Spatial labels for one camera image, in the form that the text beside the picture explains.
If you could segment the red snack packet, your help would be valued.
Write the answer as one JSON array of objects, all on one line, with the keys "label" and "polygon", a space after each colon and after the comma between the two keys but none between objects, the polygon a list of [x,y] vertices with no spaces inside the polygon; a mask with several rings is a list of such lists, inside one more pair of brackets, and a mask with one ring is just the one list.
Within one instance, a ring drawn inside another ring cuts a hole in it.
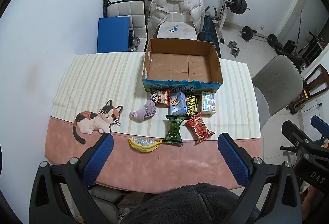
[{"label": "red snack packet", "polygon": [[195,144],[200,144],[215,134],[206,127],[202,116],[202,113],[198,113],[185,123],[185,126],[193,133]]}]

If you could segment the purple cloth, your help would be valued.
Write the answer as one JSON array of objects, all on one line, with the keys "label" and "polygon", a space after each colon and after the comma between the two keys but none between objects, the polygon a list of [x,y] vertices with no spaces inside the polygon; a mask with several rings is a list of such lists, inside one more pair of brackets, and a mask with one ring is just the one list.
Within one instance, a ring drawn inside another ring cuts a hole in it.
[{"label": "purple cloth", "polygon": [[152,100],[146,101],[145,105],[137,111],[131,112],[129,117],[131,119],[142,122],[149,118],[152,118],[156,114],[156,104]]}]

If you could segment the green snack packet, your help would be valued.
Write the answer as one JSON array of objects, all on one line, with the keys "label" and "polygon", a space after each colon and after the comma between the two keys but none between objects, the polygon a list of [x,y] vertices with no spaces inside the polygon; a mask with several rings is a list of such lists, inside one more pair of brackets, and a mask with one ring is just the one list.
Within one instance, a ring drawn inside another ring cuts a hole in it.
[{"label": "green snack packet", "polygon": [[166,115],[166,118],[169,120],[169,130],[164,139],[162,139],[162,143],[181,147],[183,145],[183,141],[180,135],[180,126],[186,119],[186,116]]}]

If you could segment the cream blue tissue pack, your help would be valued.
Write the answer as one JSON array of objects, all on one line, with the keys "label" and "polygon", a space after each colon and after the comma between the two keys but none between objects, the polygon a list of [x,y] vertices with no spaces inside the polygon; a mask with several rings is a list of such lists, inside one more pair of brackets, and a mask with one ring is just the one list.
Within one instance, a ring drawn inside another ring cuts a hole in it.
[{"label": "cream blue tissue pack", "polygon": [[201,112],[202,114],[213,115],[216,113],[215,93],[203,91],[201,93]]}]

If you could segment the black shoe shine wipes pack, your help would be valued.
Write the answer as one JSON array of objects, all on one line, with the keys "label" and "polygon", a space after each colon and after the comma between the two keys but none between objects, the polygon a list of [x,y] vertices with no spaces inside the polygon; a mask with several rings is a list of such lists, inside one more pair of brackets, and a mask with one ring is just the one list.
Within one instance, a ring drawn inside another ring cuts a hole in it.
[{"label": "black shoe shine wipes pack", "polygon": [[199,95],[187,94],[186,95],[186,107],[187,116],[193,117],[198,113],[198,102],[200,101]]}]

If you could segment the blue cat tissue pack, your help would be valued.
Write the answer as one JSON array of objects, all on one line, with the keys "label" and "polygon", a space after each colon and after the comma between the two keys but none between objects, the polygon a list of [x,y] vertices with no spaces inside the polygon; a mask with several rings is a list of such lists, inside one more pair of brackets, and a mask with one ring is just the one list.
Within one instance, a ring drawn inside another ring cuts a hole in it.
[{"label": "blue cat tissue pack", "polygon": [[181,91],[175,94],[171,94],[169,101],[169,114],[187,115],[186,96]]}]

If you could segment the dark fleece sleeve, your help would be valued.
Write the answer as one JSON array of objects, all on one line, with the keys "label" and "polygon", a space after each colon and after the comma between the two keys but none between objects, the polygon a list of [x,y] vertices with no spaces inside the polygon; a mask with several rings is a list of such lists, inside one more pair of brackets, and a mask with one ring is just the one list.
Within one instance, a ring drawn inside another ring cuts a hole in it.
[{"label": "dark fleece sleeve", "polygon": [[122,223],[221,223],[238,199],[222,186],[186,185],[143,202]]}]

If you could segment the striped cat tablecloth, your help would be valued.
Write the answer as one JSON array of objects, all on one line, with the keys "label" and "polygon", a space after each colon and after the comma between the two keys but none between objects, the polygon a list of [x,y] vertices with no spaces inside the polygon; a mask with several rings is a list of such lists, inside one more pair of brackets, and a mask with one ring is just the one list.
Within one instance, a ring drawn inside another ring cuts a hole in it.
[{"label": "striped cat tablecloth", "polygon": [[84,134],[79,143],[72,131],[73,121],[82,111],[98,112],[108,100],[122,106],[119,124],[111,127],[114,149],[97,183],[129,191],[160,193],[184,185],[208,182],[228,189],[237,188],[224,159],[218,152],[217,139],[228,133],[253,157],[261,155],[261,133],[257,103],[248,66],[220,60],[223,84],[215,94],[216,113],[204,116],[211,138],[196,144],[192,132],[180,129],[183,145],[160,145],[150,153],[131,148],[130,137],[159,140],[166,136],[169,122],[167,108],[136,122],[130,112],[142,108],[149,98],[141,74],[144,53],[109,53],[75,55],[68,67],[53,103],[45,156],[53,164],[80,157],[93,146],[100,134]]}]

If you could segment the grey office chair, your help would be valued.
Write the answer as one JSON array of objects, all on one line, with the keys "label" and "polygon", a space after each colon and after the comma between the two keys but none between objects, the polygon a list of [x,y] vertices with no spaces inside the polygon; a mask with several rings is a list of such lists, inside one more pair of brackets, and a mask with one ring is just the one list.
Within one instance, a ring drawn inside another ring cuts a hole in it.
[{"label": "grey office chair", "polygon": [[261,127],[271,116],[294,101],[303,89],[300,72],[284,55],[277,55],[271,59],[252,78],[252,83]]}]

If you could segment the panda snack packet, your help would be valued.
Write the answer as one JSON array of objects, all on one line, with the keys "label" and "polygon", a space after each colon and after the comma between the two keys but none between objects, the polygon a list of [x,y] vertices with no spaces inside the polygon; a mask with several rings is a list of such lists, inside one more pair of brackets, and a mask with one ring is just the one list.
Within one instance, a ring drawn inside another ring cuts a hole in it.
[{"label": "panda snack packet", "polygon": [[151,100],[155,104],[162,104],[165,107],[169,107],[170,100],[170,91],[168,90],[152,90],[151,91]]}]

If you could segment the open cardboard box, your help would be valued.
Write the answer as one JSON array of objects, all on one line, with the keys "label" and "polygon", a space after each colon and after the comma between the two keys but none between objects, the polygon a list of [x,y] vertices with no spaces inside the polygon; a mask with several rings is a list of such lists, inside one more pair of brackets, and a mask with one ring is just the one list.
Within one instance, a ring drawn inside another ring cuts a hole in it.
[{"label": "open cardboard box", "polygon": [[223,84],[216,47],[200,40],[153,38],[145,51],[142,83],[147,92],[216,93]]}]

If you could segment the blue mat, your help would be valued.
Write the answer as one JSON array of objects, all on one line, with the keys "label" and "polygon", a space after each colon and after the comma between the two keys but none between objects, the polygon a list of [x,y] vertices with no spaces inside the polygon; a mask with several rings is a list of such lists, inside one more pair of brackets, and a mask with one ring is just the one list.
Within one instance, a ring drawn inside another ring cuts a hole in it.
[{"label": "blue mat", "polygon": [[102,17],[98,21],[97,53],[128,51],[129,17]]}]

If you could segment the white folding chair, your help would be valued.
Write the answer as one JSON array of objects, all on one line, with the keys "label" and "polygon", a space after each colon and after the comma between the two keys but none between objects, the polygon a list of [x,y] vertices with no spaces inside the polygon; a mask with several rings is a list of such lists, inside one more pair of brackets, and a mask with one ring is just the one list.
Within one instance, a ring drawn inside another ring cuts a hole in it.
[{"label": "white folding chair", "polygon": [[103,0],[104,17],[128,17],[129,34],[133,37],[129,51],[144,51],[148,43],[145,0]]}]

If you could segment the white padded chair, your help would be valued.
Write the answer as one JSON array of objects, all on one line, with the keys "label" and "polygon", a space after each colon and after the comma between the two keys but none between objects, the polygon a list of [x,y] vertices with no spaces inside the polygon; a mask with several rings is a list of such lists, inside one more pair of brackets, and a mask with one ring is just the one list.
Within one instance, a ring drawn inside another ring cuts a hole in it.
[{"label": "white padded chair", "polygon": [[[190,20],[189,12],[181,13],[177,2],[170,2],[168,9],[169,14],[167,15],[167,19],[157,28],[153,29],[153,37],[197,40],[197,32]],[[169,32],[175,25],[178,25],[178,30],[176,32]]]}]

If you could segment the white weight rack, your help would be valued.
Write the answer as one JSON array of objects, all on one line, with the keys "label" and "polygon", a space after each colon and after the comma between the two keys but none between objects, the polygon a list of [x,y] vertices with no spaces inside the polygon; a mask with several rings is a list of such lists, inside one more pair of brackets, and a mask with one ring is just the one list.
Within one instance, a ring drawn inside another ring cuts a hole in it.
[{"label": "white weight rack", "polygon": [[228,9],[230,7],[228,1],[232,1],[232,0],[227,0],[227,1],[224,2],[223,6],[221,7],[221,10],[219,12],[219,15],[215,18],[215,20],[213,20],[213,23],[215,24],[216,32],[217,32],[217,35],[218,35],[218,38],[219,38],[219,42],[221,44],[223,44],[225,42],[224,36],[222,34],[222,28],[224,26],[226,16],[227,16],[227,12],[228,12]]}]

